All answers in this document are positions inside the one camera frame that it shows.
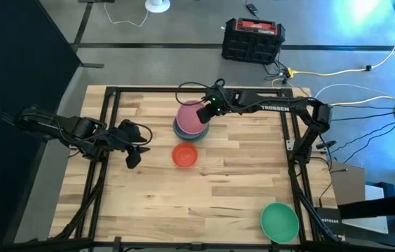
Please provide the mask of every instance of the black battery box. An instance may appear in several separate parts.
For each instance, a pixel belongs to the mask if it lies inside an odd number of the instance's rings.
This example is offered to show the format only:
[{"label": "black battery box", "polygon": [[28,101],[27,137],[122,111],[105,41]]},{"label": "black battery box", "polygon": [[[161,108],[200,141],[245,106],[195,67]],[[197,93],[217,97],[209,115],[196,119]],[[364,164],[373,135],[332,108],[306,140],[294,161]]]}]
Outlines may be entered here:
[{"label": "black battery box", "polygon": [[222,56],[227,60],[271,64],[285,41],[284,35],[281,24],[233,18],[226,22]]}]

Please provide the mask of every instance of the pink bowl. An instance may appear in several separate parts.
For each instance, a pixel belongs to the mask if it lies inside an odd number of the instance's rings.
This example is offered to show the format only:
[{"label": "pink bowl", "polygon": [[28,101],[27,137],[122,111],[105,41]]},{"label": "pink bowl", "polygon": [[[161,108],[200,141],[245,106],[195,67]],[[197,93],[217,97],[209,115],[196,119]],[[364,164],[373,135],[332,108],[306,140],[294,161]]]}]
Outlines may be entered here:
[{"label": "pink bowl", "polygon": [[[187,101],[185,104],[193,104],[198,101]],[[199,103],[195,105],[185,106],[181,105],[177,111],[177,125],[187,134],[199,134],[201,133],[207,124],[203,124],[199,121],[196,111],[203,108],[204,105]]]}]

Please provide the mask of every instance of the concrete floor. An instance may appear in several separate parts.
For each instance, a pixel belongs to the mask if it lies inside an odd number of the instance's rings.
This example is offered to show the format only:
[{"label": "concrete floor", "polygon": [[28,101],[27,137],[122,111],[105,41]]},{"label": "concrete floor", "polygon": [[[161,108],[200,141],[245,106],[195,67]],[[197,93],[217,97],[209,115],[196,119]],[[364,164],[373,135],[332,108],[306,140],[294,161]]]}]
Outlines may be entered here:
[{"label": "concrete floor", "polygon": [[[388,0],[251,0],[260,19],[274,20],[286,28],[285,45],[392,46],[395,43],[395,11]],[[72,42],[85,10],[76,0],[41,0],[66,39]],[[144,1],[117,0],[108,4],[113,20],[140,23],[146,13]],[[83,43],[221,43],[222,26],[230,18],[251,18],[244,0],[180,0],[163,14],[150,14],[143,27],[111,24],[104,4],[95,3]],[[388,52],[283,50],[280,61],[292,69],[329,73],[376,64]],[[59,112],[79,114],[87,85],[178,85],[185,81],[212,84],[217,78],[236,86],[270,86],[262,66],[224,60],[219,49],[87,49],[78,56],[83,62],[104,63],[104,69],[78,69]],[[368,73],[346,73],[331,77],[298,75],[294,85],[311,88],[312,94],[336,83],[379,89],[395,96],[395,53],[382,66]],[[323,102],[349,102],[377,93],[352,87],[333,87],[318,97]],[[374,101],[373,106],[394,106],[392,101]],[[335,108],[333,118],[366,116],[382,110]],[[326,141],[338,146],[392,121],[391,115],[345,122],[333,122]],[[357,141],[334,157],[345,160],[366,144]],[[64,175],[68,150],[51,143],[40,167],[18,241],[48,236]],[[395,130],[374,139],[356,154],[350,165],[363,167],[372,182],[395,183]]]}]

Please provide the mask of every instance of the blue bowl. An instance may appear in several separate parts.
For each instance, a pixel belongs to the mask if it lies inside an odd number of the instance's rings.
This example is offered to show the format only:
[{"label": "blue bowl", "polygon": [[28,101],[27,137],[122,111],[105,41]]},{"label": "blue bowl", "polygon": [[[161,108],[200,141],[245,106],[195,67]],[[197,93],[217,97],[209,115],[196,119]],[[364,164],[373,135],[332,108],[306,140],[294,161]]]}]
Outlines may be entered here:
[{"label": "blue bowl", "polygon": [[205,127],[205,129],[199,133],[199,134],[189,134],[184,132],[178,125],[177,125],[177,121],[176,119],[174,119],[172,128],[174,130],[174,133],[176,133],[176,135],[184,140],[184,141],[198,141],[201,140],[205,137],[205,135],[208,133],[210,126],[207,124],[207,126]]}]

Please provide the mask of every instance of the wooden table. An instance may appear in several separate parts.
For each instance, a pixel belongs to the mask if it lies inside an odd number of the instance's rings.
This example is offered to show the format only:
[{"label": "wooden table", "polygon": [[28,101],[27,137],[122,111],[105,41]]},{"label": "wooden table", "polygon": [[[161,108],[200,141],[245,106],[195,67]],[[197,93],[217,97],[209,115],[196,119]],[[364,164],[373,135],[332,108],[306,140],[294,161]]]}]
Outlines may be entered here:
[{"label": "wooden table", "polygon": [[[81,116],[99,118],[105,89],[88,87]],[[293,93],[303,96],[299,89]],[[182,100],[201,96],[179,95]],[[279,113],[259,111],[212,118],[208,135],[196,143],[199,157],[194,167],[177,169],[171,158],[173,147],[181,142],[172,129],[177,108],[174,93],[122,93],[116,122],[127,118],[145,124],[153,130],[153,140],[148,145],[151,150],[142,154],[135,169],[126,168],[126,153],[110,154],[95,240],[113,241],[120,236],[125,242],[270,243],[260,227],[261,210],[271,202],[293,207]],[[301,121],[299,126],[301,132],[306,128]],[[144,129],[141,133],[148,136]],[[88,164],[80,155],[70,159],[50,236],[59,233],[78,210]],[[321,160],[312,160],[307,170],[317,205],[331,178]],[[325,207],[336,206],[332,188],[322,201]],[[305,234],[311,240],[303,206],[302,212]],[[87,235],[90,213],[83,236]],[[291,244],[298,242],[295,238]]]}]

